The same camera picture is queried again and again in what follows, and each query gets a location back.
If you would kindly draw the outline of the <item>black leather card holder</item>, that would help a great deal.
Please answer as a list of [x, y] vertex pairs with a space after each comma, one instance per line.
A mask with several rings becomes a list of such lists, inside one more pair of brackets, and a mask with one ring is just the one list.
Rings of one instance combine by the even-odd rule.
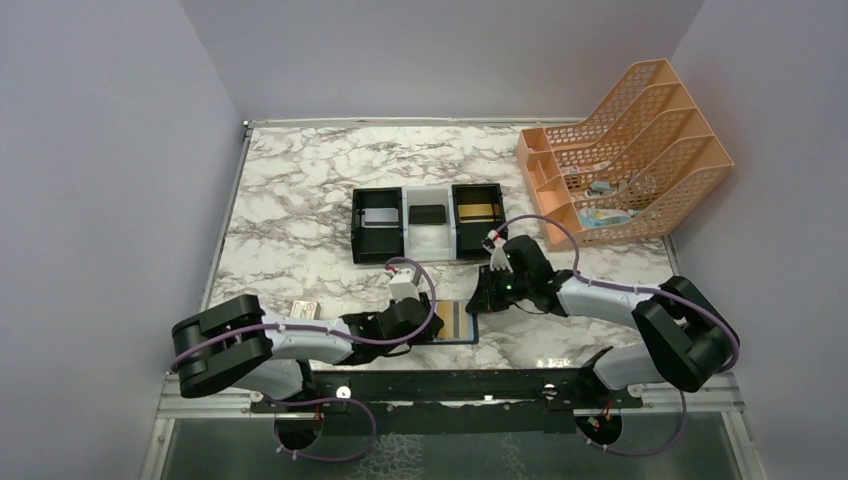
[[436, 316], [442, 320], [442, 328], [424, 345], [473, 345], [479, 342], [477, 316], [465, 311], [466, 302], [461, 300], [439, 300]]

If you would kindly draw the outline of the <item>gold card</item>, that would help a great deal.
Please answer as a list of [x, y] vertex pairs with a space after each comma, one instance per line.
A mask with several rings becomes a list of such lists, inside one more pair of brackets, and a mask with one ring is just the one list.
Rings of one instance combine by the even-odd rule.
[[460, 204], [457, 212], [460, 224], [494, 223], [500, 218], [500, 208], [490, 203]]

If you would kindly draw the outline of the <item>black white three-compartment tray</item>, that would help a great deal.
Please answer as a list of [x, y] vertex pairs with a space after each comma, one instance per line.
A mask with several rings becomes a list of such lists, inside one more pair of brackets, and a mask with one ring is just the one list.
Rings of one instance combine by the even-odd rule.
[[355, 189], [352, 260], [364, 265], [397, 256], [419, 263], [486, 259], [483, 241], [505, 221], [498, 183]]

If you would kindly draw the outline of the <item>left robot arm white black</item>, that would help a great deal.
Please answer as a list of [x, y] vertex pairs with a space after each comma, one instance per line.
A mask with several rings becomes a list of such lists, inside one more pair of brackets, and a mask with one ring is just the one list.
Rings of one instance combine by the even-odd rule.
[[319, 320], [267, 313], [257, 296], [245, 294], [172, 327], [171, 370], [184, 398], [235, 387], [288, 399], [304, 389], [312, 361], [369, 364], [400, 345], [435, 339], [443, 326], [425, 295], [392, 301], [381, 312]]

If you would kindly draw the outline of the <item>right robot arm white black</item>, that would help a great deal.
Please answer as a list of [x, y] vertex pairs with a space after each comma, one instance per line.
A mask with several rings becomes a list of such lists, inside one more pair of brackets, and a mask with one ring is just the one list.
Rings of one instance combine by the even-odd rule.
[[595, 318], [638, 331], [639, 343], [605, 347], [580, 367], [580, 387], [598, 397], [662, 382], [696, 392], [737, 351], [737, 335], [685, 277], [614, 287], [573, 269], [555, 269], [527, 235], [504, 239], [492, 231], [483, 246], [491, 257], [478, 271], [468, 313], [495, 313], [529, 301], [543, 314]]

